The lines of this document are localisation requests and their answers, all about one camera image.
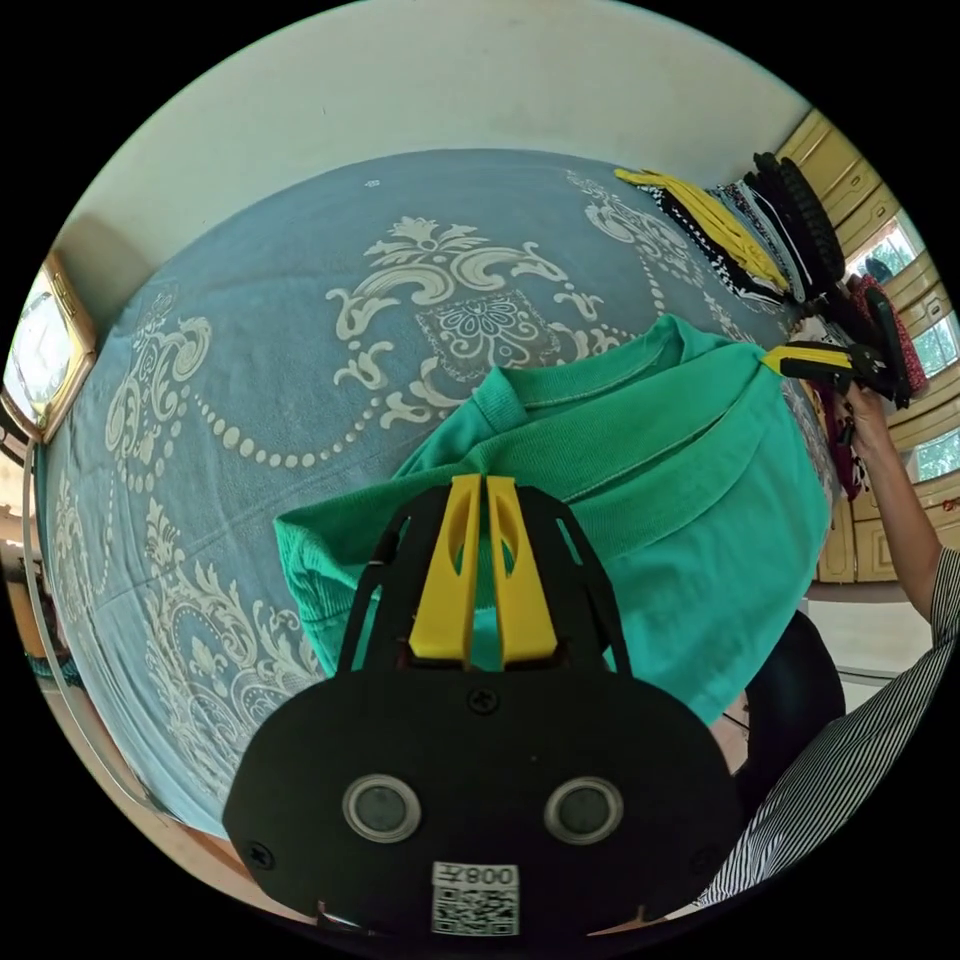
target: label sticker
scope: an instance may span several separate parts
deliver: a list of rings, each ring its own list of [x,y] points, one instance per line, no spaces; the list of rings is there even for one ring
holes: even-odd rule
[[[512,937],[520,932],[520,871],[515,866],[434,863],[434,933]]]

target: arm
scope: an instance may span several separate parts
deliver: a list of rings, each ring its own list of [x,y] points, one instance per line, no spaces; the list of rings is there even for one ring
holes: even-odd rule
[[[907,599],[929,622],[940,541],[894,447],[880,398],[854,385],[846,400],[854,417],[854,447],[870,476],[893,569]]]

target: striped shirt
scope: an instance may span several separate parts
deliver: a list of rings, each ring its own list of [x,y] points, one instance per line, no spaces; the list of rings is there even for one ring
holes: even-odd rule
[[[933,649],[865,704],[834,720],[793,762],[697,899],[748,890],[815,850],[887,775],[930,703],[960,639],[960,553],[944,548],[931,607]]]

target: cable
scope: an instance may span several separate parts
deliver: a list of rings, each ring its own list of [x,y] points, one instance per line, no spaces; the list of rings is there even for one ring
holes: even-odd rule
[[[735,723],[741,730],[746,730],[747,733],[750,732],[750,726],[746,723],[741,723],[736,717],[731,717],[729,713],[724,713],[724,716],[731,722]]]

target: gold frame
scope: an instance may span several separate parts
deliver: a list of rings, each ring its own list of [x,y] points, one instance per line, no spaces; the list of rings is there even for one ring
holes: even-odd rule
[[[66,376],[60,389],[47,403],[42,425],[29,420],[17,406],[4,386],[0,390],[0,402],[17,426],[37,443],[49,443],[57,428],[63,423],[70,405],[76,399],[87,375],[97,359],[96,333],[90,315],[77,298],[73,285],[63,270],[59,256],[51,252],[44,260],[40,272],[46,275],[57,309],[63,318],[67,335],[73,348]]]

